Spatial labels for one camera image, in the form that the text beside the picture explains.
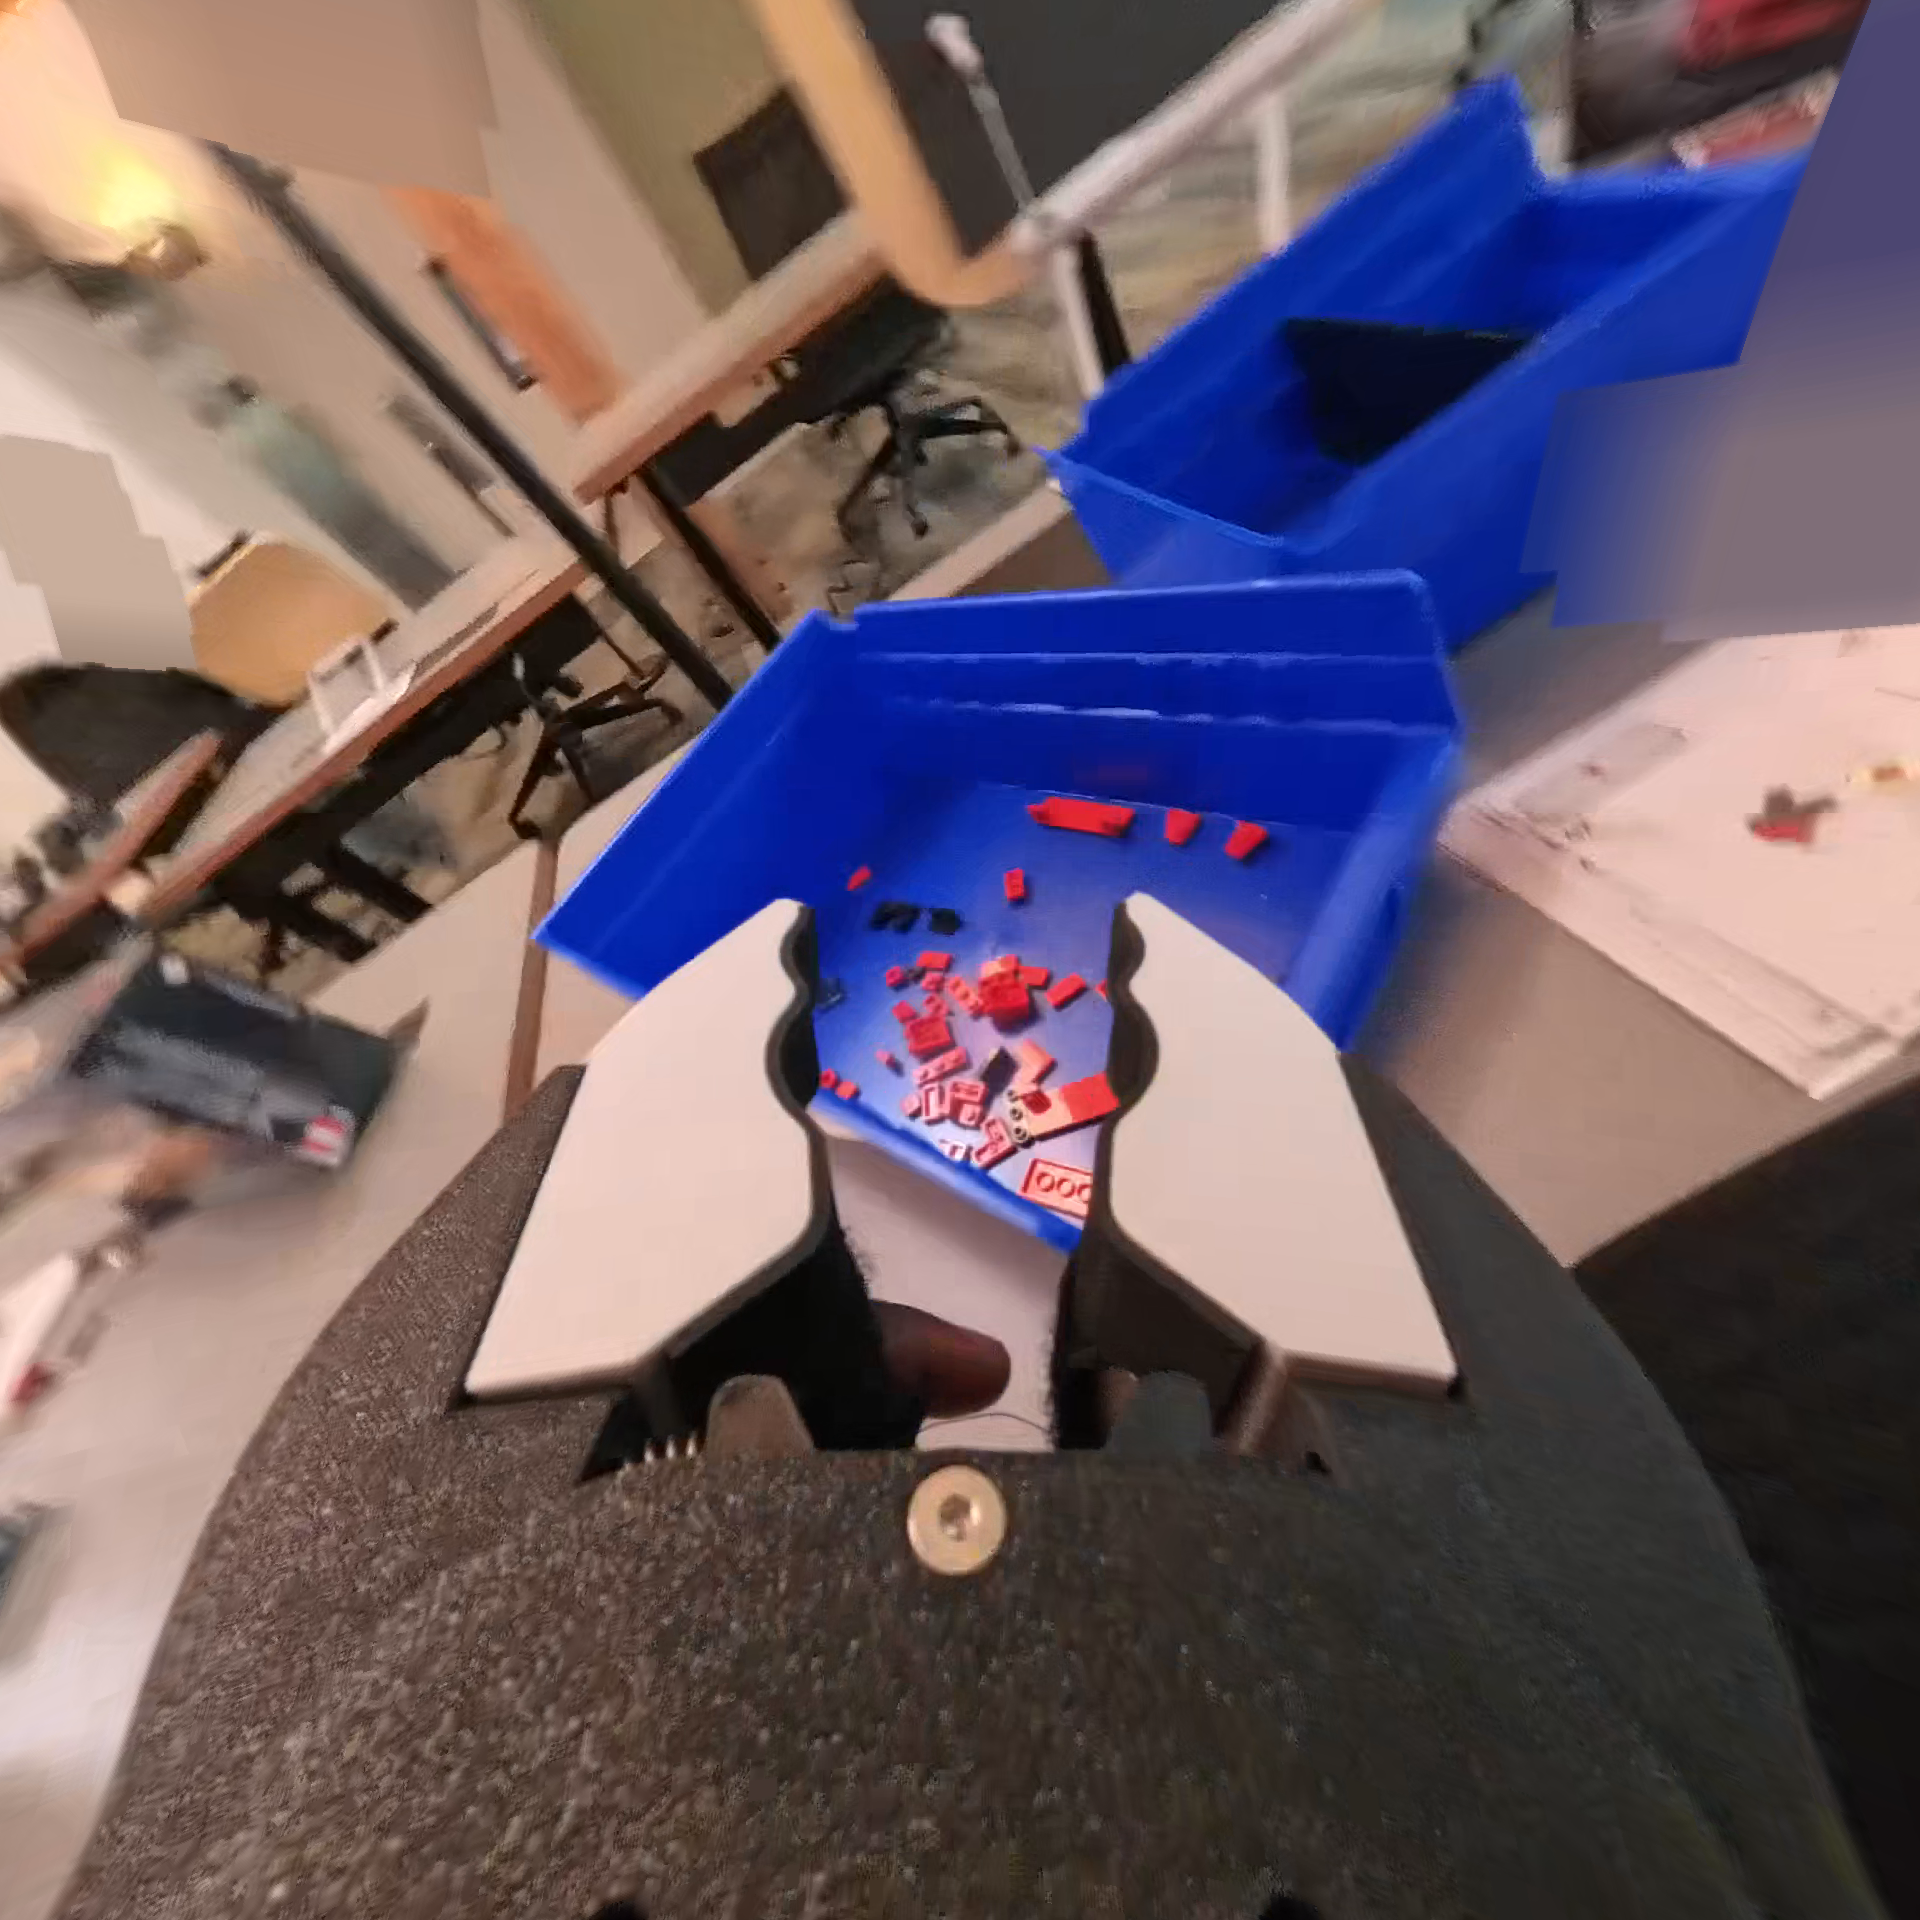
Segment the lego set box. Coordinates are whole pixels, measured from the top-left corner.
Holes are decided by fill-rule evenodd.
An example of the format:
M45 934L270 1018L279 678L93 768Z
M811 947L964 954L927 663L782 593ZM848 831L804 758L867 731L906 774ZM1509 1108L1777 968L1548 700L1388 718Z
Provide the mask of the lego set box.
M87 990L59 1074L93 1096L335 1174L404 1055L404 1038L138 947Z

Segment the blue plastic storage bin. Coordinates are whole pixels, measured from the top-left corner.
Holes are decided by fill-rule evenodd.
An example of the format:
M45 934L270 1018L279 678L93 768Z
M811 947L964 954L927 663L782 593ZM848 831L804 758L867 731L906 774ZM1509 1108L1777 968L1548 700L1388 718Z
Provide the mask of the blue plastic storage bin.
M1337 1046L1392 970L1452 794L1459 712L1426 588L1103 588L811 613L538 927L638 998L768 901L814 911L826 1118L988 1217L1072 1250L1033 1158L906 1115L897 1005L946 954L1048 972L1033 1038L1108 1064L1096 997L1132 891L1234 951Z
M1805 165L1551 176L1519 85L1468 85L1116 372L1053 472L1116 584L1400 567L1464 647L1551 584L1565 399L1730 365Z

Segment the black metal pole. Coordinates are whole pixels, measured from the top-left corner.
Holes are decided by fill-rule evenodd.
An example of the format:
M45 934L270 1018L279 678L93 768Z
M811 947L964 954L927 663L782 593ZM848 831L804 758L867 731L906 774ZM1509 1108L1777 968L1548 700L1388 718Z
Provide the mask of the black metal pole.
M205 157L237 185L267 225L320 276L335 300L391 353L448 423L493 464L508 489L576 552L612 598L666 661L690 678L713 712L731 707L731 684L714 661L673 622L660 598L635 574L616 549L547 484L546 472L457 380L445 355L404 320L380 286L305 209L290 176L219 141L199 141Z

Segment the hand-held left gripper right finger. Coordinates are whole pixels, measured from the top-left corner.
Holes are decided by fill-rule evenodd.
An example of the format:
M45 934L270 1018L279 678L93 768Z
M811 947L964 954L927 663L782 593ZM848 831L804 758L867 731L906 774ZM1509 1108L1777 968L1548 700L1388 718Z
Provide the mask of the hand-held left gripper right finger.
M1055 1433L1308 1452L1308 1395L1444 1406L1459 1362L1333 1038L1159 897L1112 914L1116 1112L1055 1321Z

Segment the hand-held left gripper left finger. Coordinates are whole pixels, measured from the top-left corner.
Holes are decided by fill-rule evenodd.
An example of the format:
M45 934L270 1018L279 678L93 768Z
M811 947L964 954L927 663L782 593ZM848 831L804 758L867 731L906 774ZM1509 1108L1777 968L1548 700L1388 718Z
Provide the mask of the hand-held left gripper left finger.
M819 1451L876 1445L876 1307L828 1186L814 914L776 897L602 1034L459 1383L612 1398L603 1452L682 1452L734 1379Z

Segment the grey metal rail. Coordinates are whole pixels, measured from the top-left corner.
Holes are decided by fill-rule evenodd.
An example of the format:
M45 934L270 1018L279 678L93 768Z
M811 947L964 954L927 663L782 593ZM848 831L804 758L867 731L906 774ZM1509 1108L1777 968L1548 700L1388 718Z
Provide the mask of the grey metal rail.
M909 5L897 91L967 255L1053 259L1185 155L1251 145L1262 253L1292 239L1292 99L1382 5Z

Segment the lego instruction booklet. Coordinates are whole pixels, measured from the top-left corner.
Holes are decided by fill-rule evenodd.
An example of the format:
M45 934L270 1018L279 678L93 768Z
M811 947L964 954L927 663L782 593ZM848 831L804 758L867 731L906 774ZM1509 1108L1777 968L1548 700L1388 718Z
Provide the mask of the lego instruction booklet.
M1444 850L1809 1096L1917 1051L1917 628L1719 639Z

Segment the pile of red lego pieces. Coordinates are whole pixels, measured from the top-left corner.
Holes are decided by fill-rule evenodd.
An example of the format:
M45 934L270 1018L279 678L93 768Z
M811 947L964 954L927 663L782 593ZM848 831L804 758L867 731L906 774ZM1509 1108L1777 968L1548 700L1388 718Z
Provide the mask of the pile of red lego pieces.
M1284 978L1302 835L1251 806L964 782L819 908L819 1115L1072 1249L1112 1118L1108 978L1144 891Z

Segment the person's left hand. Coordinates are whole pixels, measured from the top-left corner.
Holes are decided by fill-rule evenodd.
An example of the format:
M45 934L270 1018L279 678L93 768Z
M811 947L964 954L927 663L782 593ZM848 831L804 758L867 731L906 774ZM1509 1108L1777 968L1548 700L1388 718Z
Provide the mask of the person's left hand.
M876 1328L888 1379L932 1421L987 1414L1010 1390L1011 1357L988 1334L906 1302L876 1302Z

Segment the black dimpled cushion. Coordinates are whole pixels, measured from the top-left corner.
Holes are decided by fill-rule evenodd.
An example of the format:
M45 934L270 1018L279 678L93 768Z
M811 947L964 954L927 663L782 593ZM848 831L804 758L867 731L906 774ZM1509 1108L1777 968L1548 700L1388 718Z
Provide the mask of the black dimpled cushion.
M1917 1084L1597 1249L1576 1285L1730 1507L1856 1825L1908 1825Z

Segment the black swivel chair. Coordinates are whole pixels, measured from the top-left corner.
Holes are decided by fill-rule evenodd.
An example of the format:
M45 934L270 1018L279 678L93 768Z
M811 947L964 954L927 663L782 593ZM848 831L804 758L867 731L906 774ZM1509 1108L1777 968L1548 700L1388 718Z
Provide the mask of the black swivel chair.
M852 546L876 518L876 501L888 497L909 528L924 539L921 472L937 440L995 440L1006 456L1025 447L1011 424L983 399L937 393L937 361L951 347L951 320L939 308L885 286L839 324L828 406L819 427L828 443L848 437L864 419L881 419L881 440L833 510L835 532Z
M24 845L72 800L115 805L212 731L221 748L190 792L201 805L281 712L190 671L20 668L2 675L2 845Z

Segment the wooden-edged desk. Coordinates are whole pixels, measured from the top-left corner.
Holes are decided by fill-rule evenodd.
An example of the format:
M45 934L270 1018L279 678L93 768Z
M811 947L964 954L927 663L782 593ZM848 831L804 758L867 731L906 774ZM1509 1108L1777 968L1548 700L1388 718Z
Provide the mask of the wooden-edged desk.
M744 411L782 361L881 277L852 215L814 236L571 435L571 497L602 501L713 411Z
M20 920L2 926L2 978L24 981L38 954L86 926L138 869L168 824L183 818L173 853L134 908L162 926L201 895L262 879L266 867L315 867L347 831L385 806L457 745L396 742L433 721L442 731L493 731L537 696L537 678L567 668L603 635L578 602L592 567L562 544L514 544L391 635L376 690L339 727L315 704L281 712L247 751L226 731L195 731L106 800L108 833L72 876Z

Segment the black board wooden rim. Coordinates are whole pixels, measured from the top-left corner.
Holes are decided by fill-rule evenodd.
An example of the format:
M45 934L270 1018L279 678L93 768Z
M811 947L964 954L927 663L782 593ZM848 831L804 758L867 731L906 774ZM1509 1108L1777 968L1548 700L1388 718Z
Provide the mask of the black board wooden rim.
M854 229L939 308L995 303L1354 5L751 5Z

